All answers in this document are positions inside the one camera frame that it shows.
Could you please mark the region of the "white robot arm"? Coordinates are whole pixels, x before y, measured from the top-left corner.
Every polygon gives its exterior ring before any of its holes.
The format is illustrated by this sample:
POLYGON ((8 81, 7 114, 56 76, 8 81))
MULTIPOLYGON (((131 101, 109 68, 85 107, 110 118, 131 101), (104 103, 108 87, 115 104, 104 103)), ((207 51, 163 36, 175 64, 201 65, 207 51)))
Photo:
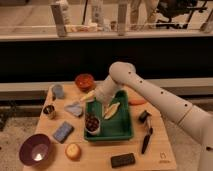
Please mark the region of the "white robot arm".
POLYGON ((123 85, 136 91, 196 140, 201 145, 198 171, 213 171, 213 115, 144 80, 136 73, 133 64, 112 63, 106 79, 84 95, 81 101, 96 98, 102 104, 108 105, 123 85))

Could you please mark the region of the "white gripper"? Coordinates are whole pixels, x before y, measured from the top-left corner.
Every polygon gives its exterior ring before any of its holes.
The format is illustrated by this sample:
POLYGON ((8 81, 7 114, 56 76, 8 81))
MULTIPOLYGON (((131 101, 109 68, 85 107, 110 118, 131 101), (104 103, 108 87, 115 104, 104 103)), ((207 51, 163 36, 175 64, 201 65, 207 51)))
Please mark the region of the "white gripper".
POLYGON ((110 76, 107 76, 106 79, 95 88, 95 92, 91 90, 80 98, 80 102, 85 102, 95 97, 103 105, 108 105, 120 89, 121 86, 110 76))

